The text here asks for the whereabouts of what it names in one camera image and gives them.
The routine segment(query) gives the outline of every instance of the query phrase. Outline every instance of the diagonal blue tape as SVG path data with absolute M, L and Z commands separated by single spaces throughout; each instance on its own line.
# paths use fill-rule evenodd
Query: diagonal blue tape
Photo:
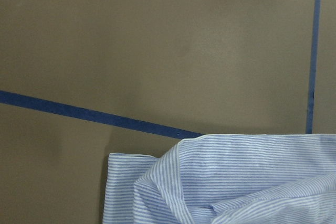
M 88 110 L 63 103 L 51 102 L 39 98 L 28 97 L 26 95 L 10 93 L 1 90 L 0 90 L 0 102 L 27 109 L 44 111 L 52 114 L 64 115 L 69 116 L 71 118 L 78 118 L 91 122 L 103 123 L 130 130 L 142 131 L 177 139 L 195 138 L 202 135 L 196 132 L 185 131 L 169 126 L 139 121 L 131 118 L 125 118 L 119 115 Z
M 306 134 L 312 134 L 313 132 L 314 93 L 315 93 L 315 80 L 316 80 L 316 67 L 317 67 L 317 49 L 319 41 L 320 7 L 321 7 L 321 0 L 315 0 L 313 35 L 311 41 Z

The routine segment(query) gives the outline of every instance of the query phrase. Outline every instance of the vertical blue tape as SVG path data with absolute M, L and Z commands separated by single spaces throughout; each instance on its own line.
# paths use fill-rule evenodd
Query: vertical blue tape
M 314 93 L 315 93 L 315 80 L 316 80 L 316 67 L 317 67 L 317 50 L 319 40 L 320 7 L 321 7 L 321 0 L 315 0 L 313 34 L 311 42 L 311 56 L 310 56 L 306 134 L 312 134 L 313 132 Z
M 28 97 L 26 95 L 10 93 L 2 90 L 0 90 L 0 103 L 177 139 L 195 138 L 202 135 L 196 132 L 139 121 L 132 118 L 125 118 L 123 116 L 107 114 L 100 111 L 88 110 L 85 108 Z

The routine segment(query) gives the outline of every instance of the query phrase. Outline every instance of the blue tape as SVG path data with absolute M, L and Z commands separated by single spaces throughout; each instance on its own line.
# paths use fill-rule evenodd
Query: blue tape
M 316 80 L 316 67 L 317 67 L 317 49 L 319 41 L 320 7 L 321 7 L 321 0 L 315 0 L 313 35 L 311 41 L 306 134 L 312 134 L 313 132 L 314 94 L 315 94 L 315 80 Z
M 1 90 L 0 90 L 0 102 L 22 108 L 44 111 L 52 114 L 64 115 L 69 116 L 71 118 L 78 118 L 91 122 L 103 123 L 130 130 L 142 131 L 177 139 L 195 138 L 202 135 L 196 132 L 185 131 L 169 126 L 139 121 L 131 118 L 125 118 L 119 115 L 88 110 L 63 103 L 51 102 L 39 98 L 28 97 L 26 95 L 10 93 Z

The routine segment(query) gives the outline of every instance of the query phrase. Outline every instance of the beige surface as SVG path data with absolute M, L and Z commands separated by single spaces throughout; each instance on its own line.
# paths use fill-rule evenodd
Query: beige surface
M 314 133 L 336 134 L 336 0 L 321 0 Z
M 0 1 L 1 90 L 201 133 L 305 131 L 314 0 Z M 0 113 L 1 223 L 98 223 L 107 154 L 177 142 Z

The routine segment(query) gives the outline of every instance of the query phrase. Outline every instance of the wrinkled cloth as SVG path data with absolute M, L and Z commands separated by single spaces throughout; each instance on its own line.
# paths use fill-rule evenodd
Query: wrinkled cloth
M 103 223 L 336 223 L 336 135 L 204 135 L 111 153 Z

